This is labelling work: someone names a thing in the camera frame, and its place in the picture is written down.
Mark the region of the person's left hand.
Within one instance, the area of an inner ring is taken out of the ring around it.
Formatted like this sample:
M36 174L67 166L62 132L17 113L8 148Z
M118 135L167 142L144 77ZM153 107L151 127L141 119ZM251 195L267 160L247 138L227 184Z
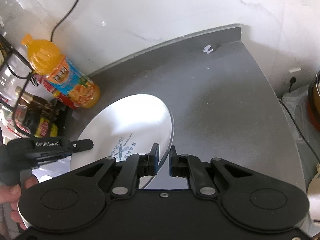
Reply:
M23 171L23 186L20 184L7 186L1 183L1 237L16 238L29 225L25 225L18 208L22 191L39 183L31 171Z

